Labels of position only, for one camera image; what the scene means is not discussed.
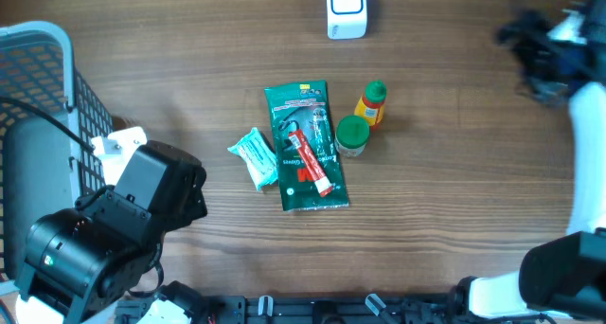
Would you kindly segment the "red white toothpaste tube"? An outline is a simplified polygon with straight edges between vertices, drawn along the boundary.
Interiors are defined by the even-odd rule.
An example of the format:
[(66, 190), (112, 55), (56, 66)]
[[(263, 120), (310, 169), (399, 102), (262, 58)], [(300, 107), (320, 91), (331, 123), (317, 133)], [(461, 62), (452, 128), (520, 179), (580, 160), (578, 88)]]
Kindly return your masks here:
[(314, 182), (321, 197), (326, 197), (333, 190), (333, 185), (326, 176), (321, 164), (319, 163), (312, 146), (301, 130), (290, 132), (288, 135), (293, 146), (296, 148), (300, 158)]

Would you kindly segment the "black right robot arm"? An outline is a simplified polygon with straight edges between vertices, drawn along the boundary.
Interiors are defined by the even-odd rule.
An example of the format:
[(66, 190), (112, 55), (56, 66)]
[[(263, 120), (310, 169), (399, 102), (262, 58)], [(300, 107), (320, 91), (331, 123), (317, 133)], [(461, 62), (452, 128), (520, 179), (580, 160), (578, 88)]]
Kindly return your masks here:
[(519, 9), (496, 34), (543, 106), (564, 106), (574, 139), (574, 197), (563, 237), (529, 250), (520, 268), (468, 277), (447, 297), (449, 323), (605, 319), (605, 0), (583, 0), (551, 25)]

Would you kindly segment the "teal wet wipes pack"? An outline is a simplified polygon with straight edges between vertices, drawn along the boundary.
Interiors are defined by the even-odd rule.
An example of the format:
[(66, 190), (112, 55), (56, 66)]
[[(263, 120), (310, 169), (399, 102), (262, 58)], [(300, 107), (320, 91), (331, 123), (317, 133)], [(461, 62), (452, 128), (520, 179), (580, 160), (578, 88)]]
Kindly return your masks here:
[(227, 150), (244, 161), (257, 191), (277, 180), (276, 154), (257, 127)]

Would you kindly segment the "red yellow sauce bottle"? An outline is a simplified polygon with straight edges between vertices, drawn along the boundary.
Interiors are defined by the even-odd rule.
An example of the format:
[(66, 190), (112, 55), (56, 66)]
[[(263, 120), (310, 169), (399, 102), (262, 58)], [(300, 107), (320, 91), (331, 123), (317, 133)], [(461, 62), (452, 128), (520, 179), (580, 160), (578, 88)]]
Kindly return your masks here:
[(380, 81), (371, 81), (360, 96), (354, 115), (363, 118), (371, 129), (379, 126), (384, 116), (387, 87)]

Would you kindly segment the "green 3M gloves package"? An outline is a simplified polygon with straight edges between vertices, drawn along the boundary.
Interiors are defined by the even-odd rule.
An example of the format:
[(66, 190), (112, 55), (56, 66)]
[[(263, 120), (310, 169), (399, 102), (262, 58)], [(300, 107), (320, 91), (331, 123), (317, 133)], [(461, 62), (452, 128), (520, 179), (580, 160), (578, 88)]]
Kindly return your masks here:
[(330, 118), (324, 81), (264, 89), (285, 211), (346, 207), (348, 193)]

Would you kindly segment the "green lid jar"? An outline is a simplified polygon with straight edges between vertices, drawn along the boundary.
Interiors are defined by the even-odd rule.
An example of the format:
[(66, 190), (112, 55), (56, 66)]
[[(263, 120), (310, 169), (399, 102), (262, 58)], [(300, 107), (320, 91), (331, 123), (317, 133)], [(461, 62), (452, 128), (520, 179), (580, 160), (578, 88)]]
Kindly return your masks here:
[(370, 138), (370, 127), (362, 117), (350, 115), (341, 119), (335, 132), (335, 145), (345, 157), (360, 155)]

